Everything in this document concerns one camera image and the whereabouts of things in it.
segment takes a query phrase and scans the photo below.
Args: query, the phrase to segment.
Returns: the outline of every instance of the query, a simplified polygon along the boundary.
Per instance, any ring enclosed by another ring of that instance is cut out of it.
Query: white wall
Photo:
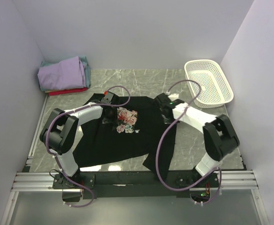
[[[229,114],[274,225],[274,0],[255,0],[221,67],[235,93]]]
[[[221,62],[253,0],[13,0],[46,60],[92,68]]]
[[[44,100],[36,80],[42,60],[12,1],[0,0],[0,220]]]

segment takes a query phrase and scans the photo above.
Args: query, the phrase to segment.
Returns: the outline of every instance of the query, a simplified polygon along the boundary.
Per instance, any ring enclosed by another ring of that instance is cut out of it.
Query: marble floor
[[[73,109],[83,105],[94,93],[104,93],[109,87],[123,85],[129,89],[132,96],[156,97],[165,92],[173,83],[185,79],[183,69],[100,69],[91,70],[91,88],[82,93],[51,96],[48,98],[42,127],[54,108],[62,110]],[[119,96],[126,96],[125,90],[113,89]],[[172,93],[179,93],[180,99],[188,102],[192,99],[186,83],[175,86]],[[200,109],[203,112],[221,115],[227,114],[225,106]],[[81,128],[78,127],[72,150],[82,137]],[[179,123],[177,126],[175,151],[171,161],[170,170],[192,169],[205,154],[203,135],[187,124]],[[84,171],[144,171],[148,170],[142,165],[146,156],[131,158],[121,162],[98,165],[84,168]],[[48,172],[57,169],[55,160],[46,152],[45,146],[38,140],[34,149],[34,157],[30,172]],[[222,162],[222,169],[243,169],[240,152],[235,149]]]

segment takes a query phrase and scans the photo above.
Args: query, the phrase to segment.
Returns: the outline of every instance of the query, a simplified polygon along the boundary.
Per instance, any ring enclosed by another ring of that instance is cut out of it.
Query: white basket
[[[200,108],[215,108],[230,102],[234,93],[218,63],[212,60],[193,60],[185,64],[185,76],[201,85],[201,94],[194,103]],[[195,83],[188,82],[192,97],[199,91]]]

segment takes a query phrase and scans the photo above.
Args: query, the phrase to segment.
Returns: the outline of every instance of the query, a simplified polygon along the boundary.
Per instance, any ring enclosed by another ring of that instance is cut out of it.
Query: teal folded cloth
[[[90,88],[90,84],[91,84],[91,82],[90,82],[90,73],[91,73],[91,71],[90,71],[90,66],[88,65],[87,57],[86,56],[79,56],[79,58],[80,58],[83,66],[84,66],[84,72],[85,72],[85,77],[86,77],[86,87]],[[43,61],[40,67],[46,67],[46,66],[50,66],[52,64],[54,64],[54,63],[49,63],[49,62]],[[40,89],[41,89],[41,91],[47,91],[48,90],[48,89],[42,88],[41,86],[40,86]]]

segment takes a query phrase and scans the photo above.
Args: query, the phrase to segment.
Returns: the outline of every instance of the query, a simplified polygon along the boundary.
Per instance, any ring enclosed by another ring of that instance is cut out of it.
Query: red folded cloth
[[[57,90],[57,91],[49,92],[49,96],[76,93],[76,92],[83,92],[83,91],[86,91],[87,89],[88,88],[75,88],[75,89],[70,89],[70,90]]]

